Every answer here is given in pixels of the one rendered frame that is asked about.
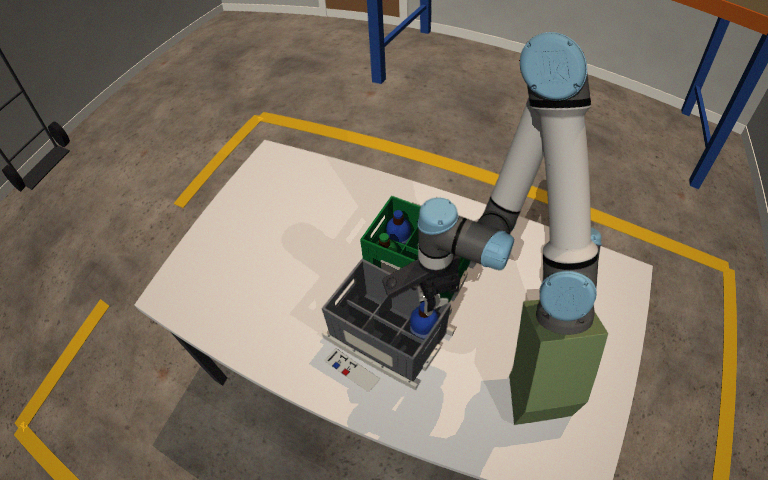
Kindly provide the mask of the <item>green divided crate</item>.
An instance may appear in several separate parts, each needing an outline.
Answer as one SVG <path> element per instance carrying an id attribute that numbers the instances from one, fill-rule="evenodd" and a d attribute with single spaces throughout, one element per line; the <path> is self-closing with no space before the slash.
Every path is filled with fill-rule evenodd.
<path id="1" fill-rule="evenodd" d="M 419 205 L 391 196 L 360 239 L 363 259 L 391 274 L 417 260 L 418 219 L 420 208 L 421 206 Z M 411 236 L 405 245 L 390 239 L 396 244 L 398 253 L 375 244 L 379 240 L 380 234 L 386 233 L 387 223 L 393 218 L 393 214 L 396 210 L 403 212 L 403 217 L 409 221 L 411 226 Z M 371 234 L 384 215 L 385 219 L 371 238 Z M 469 264 L 470 260 L 460 257 L 458 268 L 460 279 L 464 271 L 467 270 Z"/>

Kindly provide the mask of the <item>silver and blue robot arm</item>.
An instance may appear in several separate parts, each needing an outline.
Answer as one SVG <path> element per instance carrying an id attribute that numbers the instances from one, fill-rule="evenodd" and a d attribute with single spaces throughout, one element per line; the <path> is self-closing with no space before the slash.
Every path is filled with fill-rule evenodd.
<path id="1" fill-rule="evenodd" d="M 544 281 L 536 318 L 549 331 L 572 335 L 593 324 L 602 245 L 600 232 L 591 227 L 587 62 L 566 35 L 546 32 L 534 37 L 520 56 L 529 97 L 484 213 L 475 222 L 458 217 L 448 199 L 424 202 L 418 219 L 418 259 L 382 282 L 394 298 L 435 275 L 424 271 L 419 261 L 439 270 L 451 263 L 453 254 L 503 270 L 514 244 L 510 233 L 544 157 L 550 241 L 543 247 Z"/>

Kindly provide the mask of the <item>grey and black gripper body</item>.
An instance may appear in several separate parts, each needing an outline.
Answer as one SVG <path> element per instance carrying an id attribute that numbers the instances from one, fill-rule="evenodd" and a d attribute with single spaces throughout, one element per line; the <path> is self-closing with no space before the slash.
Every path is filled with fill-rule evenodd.
<path id="1" fill-rule="evenodd" d="M 428 298 L 428 293 L 432 293 L 432 295 L 435 296 L 436 294 L 444 293 L 447 291 L 449 291 L 449 294 L 459 291 L 459 285 L 460 285 L 460 277 L 458 275 L 459 261 L 460 261 L 460 257 L 453 254 L 453 260 L 451 264 L 439 270 L 426 268 L 419 261 L 419 264 L 424 271 L 431 274 L 435 274 L 431 278 L 419 284 L 425 298 Z M 450 268 L 447 271 L 445 271 L 445 269 L 447 269 L 448 267 Z M 443 273 L 443 271 L 445 272 Z M 436 274 L 436 273 L 441 273 L 441 274 Z M 457 283 L 458 283 L 458 286 L 457 286 Z M 445 288 L 442 288 L 442 287 L 445 287 Z"/>

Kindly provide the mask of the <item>blue bottle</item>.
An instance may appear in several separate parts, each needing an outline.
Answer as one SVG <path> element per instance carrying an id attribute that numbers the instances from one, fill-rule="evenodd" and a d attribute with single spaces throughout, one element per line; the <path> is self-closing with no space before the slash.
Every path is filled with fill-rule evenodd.
<path id="1" fill-rule="evenodd" d="M 409 221 L 404 218 L 400 210 L 396 210 L 386 226 L 386 233 L 389 238 L 402 244 L 406 244 L 411 236 L 411 226 Z"/>
<path id="2" fill-rule="evenodd" d="M 425 303 L 420 304 L 413 310 L 410 316 L 410 333 L 420 339 L 425 339 L 435 322 L 438 320 L 438 314 L 434 309 L 432 315 L 427 316 L 424 313 Z"/>

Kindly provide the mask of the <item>white paper pick list strip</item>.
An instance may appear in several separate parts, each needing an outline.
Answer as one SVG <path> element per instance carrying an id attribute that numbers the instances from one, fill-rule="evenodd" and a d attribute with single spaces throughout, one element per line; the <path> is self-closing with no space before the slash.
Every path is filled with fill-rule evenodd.
<path id="1" fill-rule="evenodd" d="M 324 361 L 368 392 L 380 380 L 380 378 L 353 361 L 338 349 L 334 349 Z"/>

